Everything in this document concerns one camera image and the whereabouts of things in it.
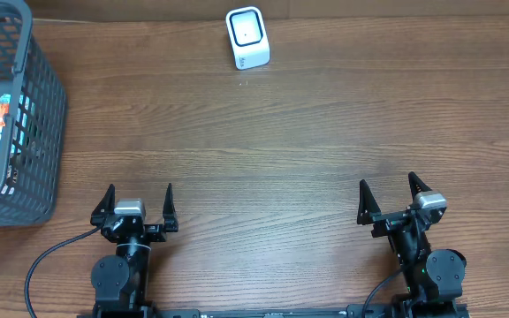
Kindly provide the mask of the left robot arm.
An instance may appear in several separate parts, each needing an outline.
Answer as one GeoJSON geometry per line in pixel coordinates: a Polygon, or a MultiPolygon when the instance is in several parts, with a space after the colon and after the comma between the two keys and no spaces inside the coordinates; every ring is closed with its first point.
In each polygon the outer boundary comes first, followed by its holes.
{"type": "Polygon", "coordinates": [[[95,289],[94,317],[159,317],[156,304],[147,299],[148,266],[153,243],[164,242],[179,230],[172,185],[167,186],[163,222],[146,223],[141,199],[115,199],[110,185],[90,216],[90,223],[110,243],[114,254],[106,255],[91,270],[95,289]]]}

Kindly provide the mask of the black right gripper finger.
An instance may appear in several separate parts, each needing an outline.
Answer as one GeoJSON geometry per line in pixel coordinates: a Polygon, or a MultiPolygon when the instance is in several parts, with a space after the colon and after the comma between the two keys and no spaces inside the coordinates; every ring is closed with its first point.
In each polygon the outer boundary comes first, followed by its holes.
{"type": "Polygon", "coordinates": [[[357,213],[357,224],[367,225],[374,222],[376,216],[381,215],[376,199],[371,192],[368,183],[362,179],[359,183],[359,207],[357,213]]]}
{"type": "Polygon", "coordinates": [[[413,199],[418,193],[431,191],[431,188],[427,186],[413,171],[408,173],[408,183],[413,199]]]}

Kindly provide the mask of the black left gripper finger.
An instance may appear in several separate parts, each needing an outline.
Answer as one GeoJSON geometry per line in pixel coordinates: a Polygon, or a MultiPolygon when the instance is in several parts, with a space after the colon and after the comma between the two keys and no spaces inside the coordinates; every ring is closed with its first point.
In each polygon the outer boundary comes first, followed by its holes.
{"type": "Polygon", "coordinates": [[[169,183],[165,193],[163,203],[163,231],[164,232],[178,232],[179,221],[173,200],[172,183],[169,183]]]}
{"type": "Polygon", "coordinates": [[[110,184],[105,195],[97,204],[90,216],[92,225],[103,225],[107,217],[114,213],[115,208],[115,186],[110,184]]]}

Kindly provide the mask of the teal snack pouch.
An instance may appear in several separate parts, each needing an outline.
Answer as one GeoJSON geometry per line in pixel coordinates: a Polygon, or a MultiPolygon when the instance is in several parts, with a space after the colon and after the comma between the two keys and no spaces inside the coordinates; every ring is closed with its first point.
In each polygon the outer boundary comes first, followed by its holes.
{"type": "MultiPolygon", "coordinates": [[[[11,94],[3,94],[0,97],[0,103],[9,103],[11,101],[11,94]]],[[[23,129],[27,129],[29,126],[29,113],[34,105],[30,102],[30,98],[23,94],[19,97],[19,105],[23,106],[24,109],[18,107],[16,121],[21,124],[23,129]]],[[[26,133],[17,130],[13,133],[13,139],[18,142],[20,146],[24,146],[26,143],[26,133]]]]}

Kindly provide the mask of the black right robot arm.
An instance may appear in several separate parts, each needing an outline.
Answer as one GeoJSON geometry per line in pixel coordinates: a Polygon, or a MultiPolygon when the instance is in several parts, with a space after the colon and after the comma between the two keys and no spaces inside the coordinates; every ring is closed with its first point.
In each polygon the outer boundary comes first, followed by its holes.
{"type": "Polygon", "coordinates": [[[442,219],[446,198],[431,189],[414,172],[408,173],[412,202],[403,210],[384,214],[368,183],[359,183],[357,224],[371,225],[371,236],[386,237],[396,254],[399,268],[379,283],[361,306],[348,309],[359,317],[468,317],[467,306],[456,299],[462,296],[466,257],[454,249],[433,250],[426,231],[442,219]],[[376,294],[402,275],[406,292],[388,304],[374,305],[376,294]]]}

